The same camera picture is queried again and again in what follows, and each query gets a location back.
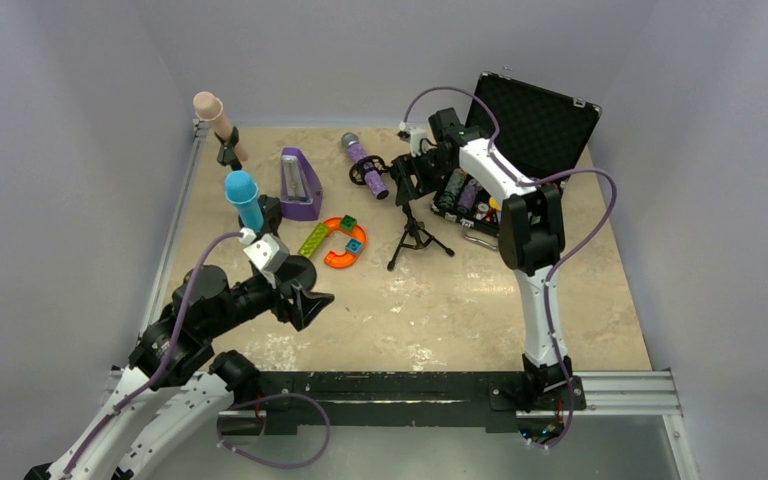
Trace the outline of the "black mic stand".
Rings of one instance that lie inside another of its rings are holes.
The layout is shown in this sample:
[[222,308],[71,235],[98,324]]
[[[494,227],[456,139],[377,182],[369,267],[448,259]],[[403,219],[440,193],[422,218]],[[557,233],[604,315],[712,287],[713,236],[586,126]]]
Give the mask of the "black mic stand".
[[[264,218],[262,231],[280,238],[279,229],[283,220],[280,200],[261,194],[258,203]],[[290,255],[280,267],[278,277],[282,281],[297,280],[304,289],[311,290],[315,286],[317,272],[309,259],[294,254]]]
[[242,170],[243,163],[248,160],[249,155],[241,143],[238,128],[232,126],[225,131],[214,129],[214,135],[220,143],[217,162],[232,171]]

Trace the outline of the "black shock mount tripod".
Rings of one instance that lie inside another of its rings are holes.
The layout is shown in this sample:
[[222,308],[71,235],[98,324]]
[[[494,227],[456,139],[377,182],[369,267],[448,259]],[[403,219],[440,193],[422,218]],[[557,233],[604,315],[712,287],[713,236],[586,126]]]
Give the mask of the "black shock mount tripod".
[[[386,170],[382,172],[389,175],[393,179],[393,161],[386,166]],[[453,257],[455,251],[446,246],[442,241],[432,235],[426,228],[423,222],[419,221],[411,209],[411,202],[418,200],[425,196],[398,196],[397,187],[395,194],[395,204],[401,208],[402,213],[406,217],[405,224],[403,226],[402,236],[395,248],[395,251],[387,264],[387,270],[393,271],[399,254],[402,250],[423,250],[431,244],[438,245],[448,256]]]

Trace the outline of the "purple glitter microphone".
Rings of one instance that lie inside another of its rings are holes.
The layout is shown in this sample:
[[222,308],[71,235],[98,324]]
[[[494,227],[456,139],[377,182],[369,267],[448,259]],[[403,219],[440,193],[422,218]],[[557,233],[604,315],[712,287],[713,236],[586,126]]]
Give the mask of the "purple glitter microphone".
[[370,155],[353,132],[346,132],[340,140],[341,146],[352,161],[349,170],[350,180],[356,185],[365,185],[377,200],[386,199],[389,195],[382,172],[386,170],[383,159]]

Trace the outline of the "blue microphone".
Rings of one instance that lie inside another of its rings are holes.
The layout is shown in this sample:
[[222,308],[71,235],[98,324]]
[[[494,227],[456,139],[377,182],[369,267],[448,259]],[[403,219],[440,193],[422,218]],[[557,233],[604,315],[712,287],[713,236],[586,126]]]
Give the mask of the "blue microphone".
[[235,207],[245,228],[260,232],[264,217],[259,203],[259,188],[252,176],[244,170],[231,171],[224,181],[225,196]]

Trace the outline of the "pink microphone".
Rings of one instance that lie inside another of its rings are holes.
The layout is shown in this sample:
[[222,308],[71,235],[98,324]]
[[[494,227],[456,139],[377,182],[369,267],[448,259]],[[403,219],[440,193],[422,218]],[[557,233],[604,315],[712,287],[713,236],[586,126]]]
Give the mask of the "pink microphone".
[[229,146],[240,162],[246,162],[248,152],[239,140],[238,129],[226,115],[222,100],[209,91],[201,91],[195,94],[192,104],[196,116],[211,125],[222,144]]

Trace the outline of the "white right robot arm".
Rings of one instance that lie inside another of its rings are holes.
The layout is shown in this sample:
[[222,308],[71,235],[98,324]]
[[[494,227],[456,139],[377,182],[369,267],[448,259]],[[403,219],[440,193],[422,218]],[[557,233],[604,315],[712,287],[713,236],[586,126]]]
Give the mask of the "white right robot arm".
[[430,127],[398,126],[410,151],[391,165],[397,202],[435,192],[461,169],[500,204],[497,250],[517,281],[525,344],[521,380],[499,392],[523,410],[577,409],[572,362],[552,316],[559,305],[555,273],[566,245],[558,189],[534,185],[518,173],[479,129],[463,126],[453,109],[432,115]]

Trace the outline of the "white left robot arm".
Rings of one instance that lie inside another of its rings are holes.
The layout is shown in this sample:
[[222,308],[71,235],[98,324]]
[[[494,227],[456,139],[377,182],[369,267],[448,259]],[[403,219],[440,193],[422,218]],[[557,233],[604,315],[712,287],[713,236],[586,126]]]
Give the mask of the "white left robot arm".
[[301,331],[335,299],[312,291],[313,264],[292,255],[270,281],[261,272],[230,284],[216,265],[191,270],[160,318],[140,335],[102,410],[58,460],[28,479],[146,479],[181,443],[227,407],[259,409],[265,393],[244,354],[217,353],[216,338],[264,314]]

